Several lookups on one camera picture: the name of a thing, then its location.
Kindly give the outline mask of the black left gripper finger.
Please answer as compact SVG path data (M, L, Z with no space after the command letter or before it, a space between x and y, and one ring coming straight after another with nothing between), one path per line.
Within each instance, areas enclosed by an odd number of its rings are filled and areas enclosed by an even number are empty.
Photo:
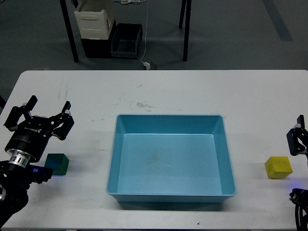
M66 139L69 131L74 125L73 117L70 114L71 103L66 101L62 111L48 118L46 125L46 136L55 136L59 140L63 141Z
M14 106L5 123L4 126L9 131L16 131L18 129L18 121L21 116L24 116L25 120L31 119L31 111L34 108L35 104L37 103L38 99L35 95L32 95L27 103L24 103L20 107Z

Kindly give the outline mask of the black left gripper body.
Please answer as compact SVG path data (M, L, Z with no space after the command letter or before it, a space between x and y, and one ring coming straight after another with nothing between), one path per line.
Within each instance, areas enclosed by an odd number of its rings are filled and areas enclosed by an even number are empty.
M30 162L40 160L51 137L51 121L46 117L33 116L17 126L5 147L5 152L15 151L30 155Z

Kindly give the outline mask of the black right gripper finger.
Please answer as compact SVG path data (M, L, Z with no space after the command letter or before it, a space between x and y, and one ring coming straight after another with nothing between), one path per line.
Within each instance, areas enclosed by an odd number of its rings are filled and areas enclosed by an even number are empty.
M308 131L305 129L304 116L299 115L296 125L286 134L292 156L308 155Z

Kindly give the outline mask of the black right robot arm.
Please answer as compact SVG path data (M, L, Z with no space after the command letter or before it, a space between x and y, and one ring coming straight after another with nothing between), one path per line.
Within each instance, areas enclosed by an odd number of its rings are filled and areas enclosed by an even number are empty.
M288 147L292 156L308 157L308 131L305 128L304 116L299 115L296 125L286 134ZM295 205L295 224L297 231L308 230L308 190L294 188L290 201Z

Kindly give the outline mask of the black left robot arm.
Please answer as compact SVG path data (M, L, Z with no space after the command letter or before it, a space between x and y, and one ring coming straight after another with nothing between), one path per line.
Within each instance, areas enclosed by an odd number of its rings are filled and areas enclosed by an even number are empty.
M66 101L62 111L51 117L31 115L37 97L31 96L22 106L14 106L4 126L13 133L5 147L10 159L0 163L0 224L28 203L27 191L31 183L47 182L53 170L36 166L49 139L54 136L63 141L74 125L70 114L71 103Z

